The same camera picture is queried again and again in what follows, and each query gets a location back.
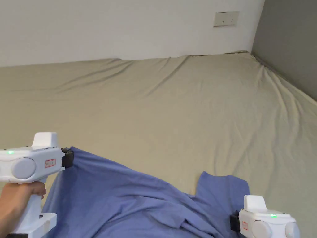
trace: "hand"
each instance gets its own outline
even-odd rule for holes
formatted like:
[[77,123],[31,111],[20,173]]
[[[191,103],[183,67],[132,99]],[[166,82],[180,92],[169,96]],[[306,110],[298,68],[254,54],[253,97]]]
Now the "hand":
[[44,183],[7,183],[3,187],[0,197],[0,238],[14,230],[32,194],[43,199],[46,194]]

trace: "round button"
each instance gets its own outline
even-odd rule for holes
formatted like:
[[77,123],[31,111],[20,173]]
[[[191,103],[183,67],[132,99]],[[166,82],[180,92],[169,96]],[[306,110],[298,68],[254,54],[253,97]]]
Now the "round button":
[[36,163],[30,158],[17,159],[11,166],[11,172],[17,179],[27,179],[31,177],[36,169]]
[[296,222],[289,222],[285,226],[285,234],[287,238],[299,238],[299,228]]
[[255,238],[271,238],[272,237],[272,230],[265,221],[253,222],[252,233]]

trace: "blue t-shirt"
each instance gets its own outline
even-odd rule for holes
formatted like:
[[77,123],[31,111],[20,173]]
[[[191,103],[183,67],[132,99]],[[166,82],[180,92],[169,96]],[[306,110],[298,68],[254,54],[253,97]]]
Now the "blue t-shirt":
[[48,238],[239,237],[229,215],[243,208],[246,181],[203,172],[196,195],[111,160],[71,148],[74,165],[58,174],[43,212],[57,214]]

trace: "electrical outlet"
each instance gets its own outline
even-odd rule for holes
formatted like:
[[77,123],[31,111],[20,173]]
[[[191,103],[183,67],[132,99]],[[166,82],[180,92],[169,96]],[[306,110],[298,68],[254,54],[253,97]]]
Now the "electrical outlet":
[[214,27],[236,25],[238,16],[238,11],[216,12]]

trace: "bed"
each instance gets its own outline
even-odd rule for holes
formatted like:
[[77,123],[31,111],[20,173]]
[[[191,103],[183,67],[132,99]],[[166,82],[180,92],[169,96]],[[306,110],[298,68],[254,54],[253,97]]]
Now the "bed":
[[317,102],[249,53],[5,67],[0,79],[1,148],[55,131],[62,147],[190,194],[202,171],[234,175],[313,237]]

